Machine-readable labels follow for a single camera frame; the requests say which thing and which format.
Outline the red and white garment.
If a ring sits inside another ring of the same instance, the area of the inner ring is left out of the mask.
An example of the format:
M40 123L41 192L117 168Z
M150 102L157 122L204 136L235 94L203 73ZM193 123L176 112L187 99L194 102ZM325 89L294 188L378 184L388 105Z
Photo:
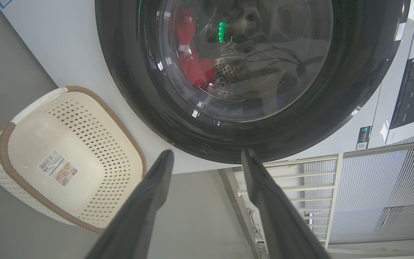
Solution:
M177 52L180 66L188 81L194 87L209 84L214 76L215 60L200 58L194 49L196 24L191 10L182 8L175 16L174 29L178 36Z

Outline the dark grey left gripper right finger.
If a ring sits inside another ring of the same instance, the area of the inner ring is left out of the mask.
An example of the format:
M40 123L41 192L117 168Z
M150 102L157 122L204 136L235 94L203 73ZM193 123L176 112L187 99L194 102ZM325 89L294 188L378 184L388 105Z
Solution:
M244 149L241 162L249 199L261 216L270 259L330 259L255 152Z

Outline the white metal railing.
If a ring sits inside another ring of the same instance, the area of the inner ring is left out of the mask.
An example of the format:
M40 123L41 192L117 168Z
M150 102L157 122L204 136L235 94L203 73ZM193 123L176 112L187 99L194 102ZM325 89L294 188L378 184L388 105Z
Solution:
M414 240L414 143L264 166L326 248Z

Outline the cream perforated laundry basket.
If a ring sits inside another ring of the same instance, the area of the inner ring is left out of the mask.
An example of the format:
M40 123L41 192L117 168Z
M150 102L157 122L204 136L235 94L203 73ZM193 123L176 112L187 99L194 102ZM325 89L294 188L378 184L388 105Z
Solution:
M78 169L65 187L38 169L52 150ZM143 151L120 118L84 87L47 93L0 131L0 185L34 210L97 234L146 171Z

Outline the white washing machine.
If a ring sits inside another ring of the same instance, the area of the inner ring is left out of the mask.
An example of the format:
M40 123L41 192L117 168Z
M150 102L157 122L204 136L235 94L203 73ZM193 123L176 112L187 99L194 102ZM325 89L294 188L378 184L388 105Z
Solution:
M85 87L112 109L141 147L148 164L161 151L172 149L176 157L174 173L234 165L202 159L176 148L132 110L106 64L98 36L95 0L13 0L0 10L58 87ZM414 59L414 0L406 22L399 25L396 39L398 51L386 75L369 100L355 108L351 119L310 149L275 161L355 151L359 130L367 126L372 126L367 149L414 136L414 122L390 128L407 60Z

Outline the washing machine drum opening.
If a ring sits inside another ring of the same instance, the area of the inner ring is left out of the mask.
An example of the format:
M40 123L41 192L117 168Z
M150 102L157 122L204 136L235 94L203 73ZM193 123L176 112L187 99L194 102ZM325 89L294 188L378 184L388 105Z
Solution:
M215 59L213 76L204 91L226 101L245 101L258 97L252 79L257 77L257 67L245 58L223 56Z

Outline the paper label sticker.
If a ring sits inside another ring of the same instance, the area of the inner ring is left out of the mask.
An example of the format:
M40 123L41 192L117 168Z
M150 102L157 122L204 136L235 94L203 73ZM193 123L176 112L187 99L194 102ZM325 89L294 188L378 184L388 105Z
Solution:
M52 150L38 164L38 169L63 187L78 173L78 169L56 150Z

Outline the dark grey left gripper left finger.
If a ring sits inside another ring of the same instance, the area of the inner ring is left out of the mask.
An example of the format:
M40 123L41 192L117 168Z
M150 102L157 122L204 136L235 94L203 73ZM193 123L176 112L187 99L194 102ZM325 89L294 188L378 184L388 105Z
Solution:
M174 153L164 150L85 259L147 259L157 211L168 196Z

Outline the black QR code sticker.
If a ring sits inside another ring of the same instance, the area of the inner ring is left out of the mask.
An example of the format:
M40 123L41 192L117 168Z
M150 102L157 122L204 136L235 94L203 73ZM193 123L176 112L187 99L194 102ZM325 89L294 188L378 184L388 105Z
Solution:
M358 141L355 146L355 151L365 150L368 148L372 126L362 127L359 130Z

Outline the dark round washer door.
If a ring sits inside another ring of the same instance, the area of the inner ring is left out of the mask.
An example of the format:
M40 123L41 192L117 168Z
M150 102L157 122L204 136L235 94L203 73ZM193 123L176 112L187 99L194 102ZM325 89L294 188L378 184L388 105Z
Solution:
M132 110L202 159L275 161L310 149L373 95L411 0L95 0L102 52ZM245 58L258 97L215 98L180 66L176 14L192 11L200 58Z

